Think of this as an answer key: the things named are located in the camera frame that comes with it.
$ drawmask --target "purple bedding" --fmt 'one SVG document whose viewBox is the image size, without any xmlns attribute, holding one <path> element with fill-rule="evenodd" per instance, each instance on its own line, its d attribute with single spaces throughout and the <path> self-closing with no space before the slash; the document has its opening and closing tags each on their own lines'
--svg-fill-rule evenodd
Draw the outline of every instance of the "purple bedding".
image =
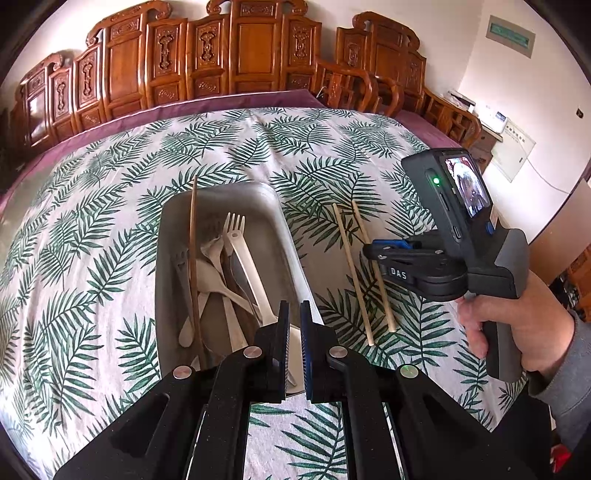
<svg viewBox="0 0 591 480">
<path fill-rule="evenodd" d="M 262 92 L 246 93 L 240 95 L 226 95 L 188 102 L 171 103 L 152 108 L 150 110 L 134 113 L 106 124 L 98 125 L 86 132 L 75 135 L 68 140 L 50 148 L 29 162 L 18 176 L 12 187 L 3 197 L 0 197 L 0 218 L 6 205 L 18 185 L 29 175 L 46 167 L 53 166 L 65 155 L 88 145 L 101 138 L 115 135 L 119 132 L 149 124 L 156 120 L 165 120 L 178 116 L 195 115 L 197 113 L 218 112 L 235 108 L 261 108 L 261 107 L 292 107 L 292 108 L 324 108 L 308 90 L 291 90 L 288 92 Z"/>
<path fill-rule="evenodd" d="M 396 116 L 396 120 L 419 137 L 430 148 L 461 148 L 461 145 L 454 142 L 416 113 L 400 110 L 400 113 Z"/>
</svg>

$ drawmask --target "human hand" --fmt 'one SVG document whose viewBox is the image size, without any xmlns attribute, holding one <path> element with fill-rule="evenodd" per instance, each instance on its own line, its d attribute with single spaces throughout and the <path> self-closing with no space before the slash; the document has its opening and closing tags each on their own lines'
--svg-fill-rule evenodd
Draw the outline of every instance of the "human hand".
<svg viewBox="0 0 591 480">
<path fill-rule="evenodd" d="M 552 379 L 573 339 L 574 320 L 536 274 L 530 272 L 525 291 L 518 300 L 479 295 L 456 301 L 459 321 L 466 329 L 473 354 L 484 358 L 488 351 L 482 322 L 507 323 L 522 353 L 523 368 Z"/>
</svg>

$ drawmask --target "person's arm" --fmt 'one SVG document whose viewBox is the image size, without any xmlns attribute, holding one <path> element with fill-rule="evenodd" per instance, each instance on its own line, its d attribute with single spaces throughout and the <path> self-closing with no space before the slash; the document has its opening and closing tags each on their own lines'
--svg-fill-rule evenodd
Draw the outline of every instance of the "person's arm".
<svg viewBox="0 0 591 480">
<path fill-rule="evenodd" d="M 478 296 L 458 303 L 470 350 L 479 358 L 488 351 L 482 322 L 511 325 L 530 372 L 530 394 L 550 406 L 563 443 L 574 449 L 591 422 L 591 325 L 567 312 L 531 272 L 519 300 Z"/>
</svg>

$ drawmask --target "silver screw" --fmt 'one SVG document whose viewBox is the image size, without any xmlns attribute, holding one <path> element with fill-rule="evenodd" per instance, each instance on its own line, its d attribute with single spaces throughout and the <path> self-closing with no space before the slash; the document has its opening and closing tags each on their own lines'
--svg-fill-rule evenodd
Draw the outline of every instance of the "silver screw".
<svg viewBox="0 0 591 480">
<path fill-rule="evenodd" d="M 244 356 L 246 358 L 259 358 L 262 355 L 262 350 L 256 345 L 247 346 L 244 349 Z"/>
<path fill-rule="evenodd" d="M 418 368 L 414 365 L 403 365 L 400 367 L 400 374 L 404 378 L 415 378 L 418 375 Z"/>
<path fill-rule="evenodd" d="M 173 375 L 177 380 L 184 380 L 188 378 L 193 373 L 191 367 L 187 367 L 187 365 L 180 365 L 179 367 L 173 370 Z"/>
<path fill-rule="evenodd" d="M 347 349 L 344 346 L 334 346 L 329 350 L 330 356 L 333 358 L 343 358 L 347 356 Z"/>
</svg>

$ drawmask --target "black pants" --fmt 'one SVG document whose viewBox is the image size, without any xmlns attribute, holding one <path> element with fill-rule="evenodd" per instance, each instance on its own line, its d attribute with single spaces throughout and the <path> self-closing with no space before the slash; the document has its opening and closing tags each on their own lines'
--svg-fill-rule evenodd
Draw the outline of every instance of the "black pants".
<svg viewBox="0 0 591 480">
<path fill-rule="evenodd" d="M 551 478 L 552 431 L 548 405 L 530 397 L 527 386 L 492 434 L 530 467 L 539 480 Z"/>
</svg>

